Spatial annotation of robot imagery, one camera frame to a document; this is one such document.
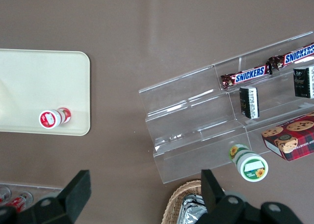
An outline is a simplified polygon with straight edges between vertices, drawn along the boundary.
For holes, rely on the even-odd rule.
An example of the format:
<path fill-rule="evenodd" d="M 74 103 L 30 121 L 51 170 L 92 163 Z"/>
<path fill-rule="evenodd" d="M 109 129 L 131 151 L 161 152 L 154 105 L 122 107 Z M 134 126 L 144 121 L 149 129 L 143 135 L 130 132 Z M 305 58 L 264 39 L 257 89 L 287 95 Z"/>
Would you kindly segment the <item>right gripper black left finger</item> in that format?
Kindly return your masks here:
<path fill-rule="evenodd" d="M 45 196 L 17 214 L 16 223 L 74 224 L 90 197 L 90 171 L 80 170 L 57 196 Z"/>

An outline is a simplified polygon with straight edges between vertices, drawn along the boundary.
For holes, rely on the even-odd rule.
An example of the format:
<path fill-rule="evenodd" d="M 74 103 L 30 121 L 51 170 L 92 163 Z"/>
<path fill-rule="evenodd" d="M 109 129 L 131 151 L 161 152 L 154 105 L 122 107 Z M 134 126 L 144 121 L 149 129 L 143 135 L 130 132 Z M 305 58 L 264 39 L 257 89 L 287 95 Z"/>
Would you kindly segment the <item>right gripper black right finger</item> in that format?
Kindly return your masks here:
<path fill-rule="evenodd" d="M 207 209 L 198 220 L 200 224 L 238 224 L 245 203 L 235 195 L 226 195 L 210 169 L 201 171 L 201 193 Z"/>

